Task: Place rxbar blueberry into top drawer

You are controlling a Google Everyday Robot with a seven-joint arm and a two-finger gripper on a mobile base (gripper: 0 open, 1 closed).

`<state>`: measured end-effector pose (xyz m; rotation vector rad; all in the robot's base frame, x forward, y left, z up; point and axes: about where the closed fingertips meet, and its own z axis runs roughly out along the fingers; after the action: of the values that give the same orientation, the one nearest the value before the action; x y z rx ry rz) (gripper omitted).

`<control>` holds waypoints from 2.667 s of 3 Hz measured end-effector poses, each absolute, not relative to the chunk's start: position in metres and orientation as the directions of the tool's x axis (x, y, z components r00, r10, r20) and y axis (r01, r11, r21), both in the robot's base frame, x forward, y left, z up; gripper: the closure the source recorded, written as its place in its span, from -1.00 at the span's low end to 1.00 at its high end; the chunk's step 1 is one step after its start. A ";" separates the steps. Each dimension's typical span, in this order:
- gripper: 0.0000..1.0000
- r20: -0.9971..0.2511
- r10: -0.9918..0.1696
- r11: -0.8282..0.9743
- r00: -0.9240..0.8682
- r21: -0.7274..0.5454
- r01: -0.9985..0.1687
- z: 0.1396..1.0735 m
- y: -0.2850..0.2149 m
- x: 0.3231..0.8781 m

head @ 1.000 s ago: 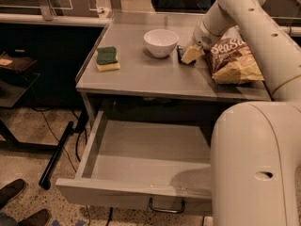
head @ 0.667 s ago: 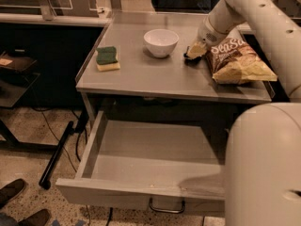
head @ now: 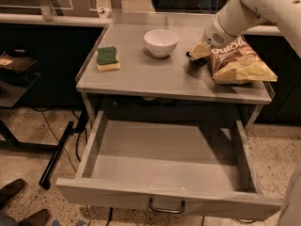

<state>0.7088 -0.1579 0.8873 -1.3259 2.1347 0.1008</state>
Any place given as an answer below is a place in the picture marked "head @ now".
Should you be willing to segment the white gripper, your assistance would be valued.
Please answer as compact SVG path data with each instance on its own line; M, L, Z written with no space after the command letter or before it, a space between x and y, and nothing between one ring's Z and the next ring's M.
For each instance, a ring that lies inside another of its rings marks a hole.
M200 59L211 53L211 47L226 47L249 28L249 19L247 8L222 8L207 23L202 40L198 42L189 55L193 59Z

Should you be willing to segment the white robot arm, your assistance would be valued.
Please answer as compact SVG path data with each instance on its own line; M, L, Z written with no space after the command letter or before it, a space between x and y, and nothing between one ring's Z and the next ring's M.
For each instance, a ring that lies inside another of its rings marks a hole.
M229 0L209 21L190 52L199 59L223 48L251 27L271 22L301 56L301 0Z

